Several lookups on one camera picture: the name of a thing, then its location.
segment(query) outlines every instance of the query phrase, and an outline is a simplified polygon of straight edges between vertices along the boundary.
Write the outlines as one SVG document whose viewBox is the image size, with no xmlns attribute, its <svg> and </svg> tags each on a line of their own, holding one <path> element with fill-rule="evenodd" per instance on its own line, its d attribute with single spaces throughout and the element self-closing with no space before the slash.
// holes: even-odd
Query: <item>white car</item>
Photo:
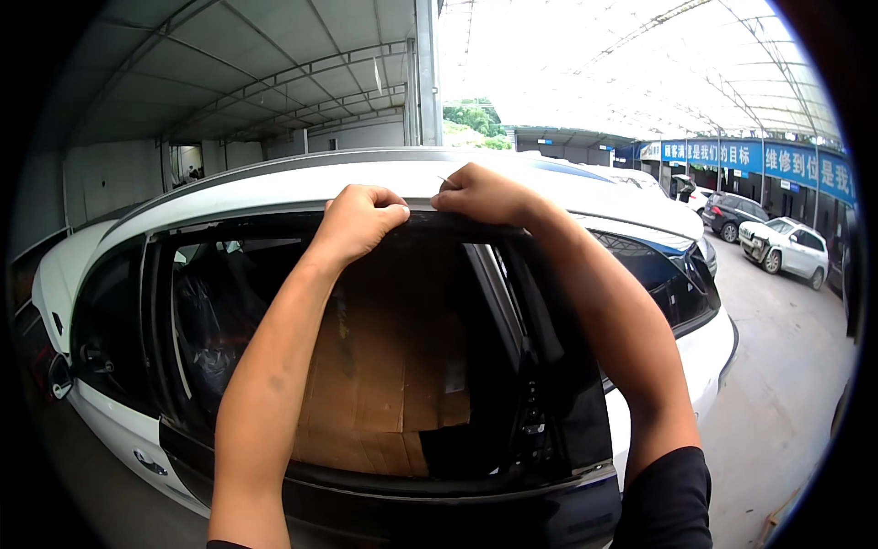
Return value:
<svg viewBox="0 0 878 549">
<path fill-rule="evenodd" d="M 606 177 L 610 181 L 616 181 L 618 184 L 626 184 L 630 185 L 632 188 L 640 189 L 644 191 L 651 197 L 655 199 L 668 199 L 669 197 L 665 194 L 665 190 L 662 189 L 659 182 L 656 181 L 656 178 L 652 175 L 646 173 L 641 170 L 632 170 L 629 168 L 612 168 L 609 166 L 592 166 L 587 164 L 581 164 L 581 166 L 585 166 L 586 170 L 589 170 L 593 173 L 596 173 L 600 176 Z M 689 203 L 683 203 L 687 208 L 696 212 L 699 216 L 701 216 L 704 211 L 704 204 L 707 203 L 707 197 L 710 196 L 710 193 L 713 192 L 710 189 L 705 189 L 704 187 L 696 187 L 695 192 L 692 193 L 692 197 L 689 199 Z M 693 200 L 696 204 L 701 203 L 701 208 L 693 207 Z M 686 210 L 678 208 L 676 213 L 678 215 L 688 215 L 684 213 Z M 716 261 L 716 250 L 713 247 L 713 244 L 710 241 L 702 236 L 702 238 L 698 241 L 698 247 L 702 250 L 702 255 L 707 260 L 708 268 L 710 269 L 710 276 L 716 276 L 717 269 L 717 261 Z"/>
<path fill-rule="evenodd" d="M 826 279 L 826 240 L 799 221 L 789 217 L 764 224 L 745 221 L 738 228 L 738 239 L 745 256 L 762 264 L 769 274 L 786 271 L 808 278 L 814 290 L 819 290 Z"/>
<path fill-rule="evenodd" d="M 632 168 L 614 168 L 611 166 L 600 166 L 591 164 L 580 164 L 586 170 L 596 173 L 599 176 L 606 177 L 612 181 L 621 184 L 628 184 L 642 191 L 650 193 L 657 199 L 667 199 L 667 193 L 661 188 L 656 178 L 651 174 L 641 170 L 633 170 Z"/>
<path fill-rule="evenodd" d="M 467 341 L 478 342 L 467 362 L 473 431 L 442 448 L 457 448 L 444 458 L 451 470 L 464 464 L 470 472 L 400 478 L 291 461 L 285 513 L 315 525 L 305 530 L 316 538 L 394 538 L 398 528 L 434 523 L 436 505 L 449 527 L 481 524 L 499 494 L 504 515 L 536 500 L 568 509 L 545 525 L 560 545 L 611 535 L 630 444 L 627 404 L 601 376 L 532 239 L 429 205 L 439 176 L 469 161 L 561 204 L 635 274 L 673 329 L 702 420 L 738 336 L 697 244 L 703 225 L 695 216 L 578 166 L 429 148 L 255 164 L 74 233 L 43 257 L 33 282 L 33 303 L 59 353 L 47 386 L 143 480 L 208 516 L 213 426 L 237 358 L 325 201 L 350 182 L 387 186 L 412 208 L 388 246 L 421 249 L 419 239 L 430 236 L 457 250 L 455 294 L 467 297 L 456 307 Z"/>
<path fill-rule="evenodd" d="M 704 207 L 708 203 L 710 195 L 713 193 L 713 189 L 696 186 L 695 190 L 692 191 L 692 194 L 689 195 L 689 201 L 685 202 L 685 204 L 690 210 L 697 213 L 698 215 L 701 215 L 704 211 Z"/>
</svg>

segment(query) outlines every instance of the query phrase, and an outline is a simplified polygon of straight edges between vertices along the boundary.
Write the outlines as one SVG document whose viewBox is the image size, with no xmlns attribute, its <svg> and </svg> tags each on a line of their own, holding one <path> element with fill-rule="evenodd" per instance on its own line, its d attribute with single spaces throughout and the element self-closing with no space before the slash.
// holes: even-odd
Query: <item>black suv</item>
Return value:
<svg viewBox="0 0 878 549">
<path fill-rule="evenodd" d="M 768 214 L 755 200 L 717 191 L 710 195 L 702 212 L 702 221 L 710 225 L 713 232 L 726 242 L 735 242 L 738 239 L 738 226 L 742 222 L 765 223 L 768 221 Z"/>
</svg>

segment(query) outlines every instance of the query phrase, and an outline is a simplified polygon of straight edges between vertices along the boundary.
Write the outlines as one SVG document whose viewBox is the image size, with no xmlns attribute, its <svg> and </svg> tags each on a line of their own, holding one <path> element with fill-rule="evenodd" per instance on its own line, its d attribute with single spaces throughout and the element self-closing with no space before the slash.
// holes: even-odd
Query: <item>forearm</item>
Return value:
<svg viewBox="0 0 878 549">
<path fill-rule="evenodd" d="M 628 402 L 632 439 L 664 415 L 691 419 L 673 332 L 637 279 L 553 204 L 540 200 L 525 227 L 543 246 L 594 355 Z"/>
<path fill-rule="evenodd" d="M 309 249 L 281 286 L 241 357 L 217 418 L 214 518 L 238 512 L 225 506 L 249 497 L 272 500 L 267 505 L 272 512 L 280 509 L 308 366 L 324 307 L 341 272 L 339 261 Z M 221 526 L 215 523 L 235 522 L 211 521 L 212 537 L 232 537 L 217 531 Z M 278 531 L 285 536 L 285 527 Z"/>
</svg>

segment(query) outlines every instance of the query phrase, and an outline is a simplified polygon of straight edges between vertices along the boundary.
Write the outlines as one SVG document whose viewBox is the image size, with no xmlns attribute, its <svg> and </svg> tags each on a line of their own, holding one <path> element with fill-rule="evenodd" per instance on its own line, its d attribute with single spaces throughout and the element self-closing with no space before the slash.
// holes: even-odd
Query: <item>metal canopy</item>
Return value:
<svg viewBox="0 0 878 549">
<path fill-rule="evenodd" d="M 515 140 L 519 143 L 535 143 L 538 139 L 551 140 L 551 145 L 574 148 L 598 148 L 600 145 L 621 148 L 632 141 L 630 137 L 564 127 L 515 128 Z"/>
<path fill-rule="evenodd" d="M 763 0 L 455 0 L 440 28 L 444 96 L 488 96 L 504 124 L 840 146 L 817 73 Z"/>
<path fill-rule="evenodd" d="M 71 55 L 35 147 L 261 140 L 398 112 L 414 33 L 412 0 L 115 0 Z"/>
</svg>

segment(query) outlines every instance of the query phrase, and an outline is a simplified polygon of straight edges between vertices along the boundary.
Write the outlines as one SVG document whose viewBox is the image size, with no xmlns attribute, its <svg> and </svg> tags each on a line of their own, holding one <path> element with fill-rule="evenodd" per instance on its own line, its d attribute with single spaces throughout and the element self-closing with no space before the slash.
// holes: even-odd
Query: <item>side mirror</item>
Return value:
<svg viewBox="0 0 878 549">
<path fill-rule="evenodd" d="M 62 400 L 70 389 L 73 388 L 73 376 L 70 374 L 70 366 L 67 359 L 61 353 L 55 355 L 52 364 L 49 366 L 47 374 L 49 387 L 52 389 L 52 395 Z"/>
</svg>

